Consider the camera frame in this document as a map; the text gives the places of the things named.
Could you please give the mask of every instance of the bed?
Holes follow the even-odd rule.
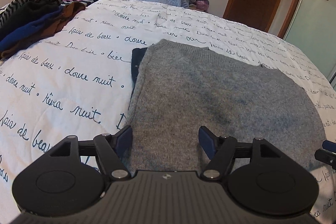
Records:
[[[99,0],[60,33],[0,66],[2,224],[19,214],[11,184],[32,161],[67,135],[88,140],[123,127],[132,93],[132,49],[163,38],[281,70],[304,88],[326,138],[336,140],[336,92],[295,46],[195,10],[140,0]],[[82,162],[96,167],[93,157]],[[336,219],[335,173],[329,166],[312,171],[320,195],[311,214],[325,224]]]

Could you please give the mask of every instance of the circular black disc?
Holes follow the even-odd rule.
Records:
[[[268,216],[307,212],[319,193],[314,177],[300,166],[253,163],[229,175],[228,190],[245,208]]]
[[[66,216],[93,205],[104,190],[100,173],[88,165],[46,169],[39,174],[27,169],[15,178],[12,193],[22,210],[40,216]]]

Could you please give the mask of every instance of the glass panel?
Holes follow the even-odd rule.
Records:
[[[285,40],[328,77],[336,65],[336,0],[302,0]]]

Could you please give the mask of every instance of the gray ribbed plate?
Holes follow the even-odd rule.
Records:
[[[267,219],[236,206],[217,183],[195,172],[139,171],[114,182],[92,207],[66,217],[23,213],[12,224],[317,224],[309,214]]]

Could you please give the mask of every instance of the metal screw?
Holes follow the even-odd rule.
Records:
[[[168,179],[171,178],[171,175],[169,175],[169,174],[165,174],[165,175],[163,175],[162,177],[163,177],[164,179],[167,179],[167,180],[168,180]]]
[[[116,178],[116,179],[122,179],[124,177],[126,177],[128,175],[127,171],[122,170],[122,169],[118,169],[118,170],[114,170],[111,173],[112,177]]]
[[[220,173],[217,170],[206,170],[204,171],[203,175],[208,179],[215,179],[218,178]]]

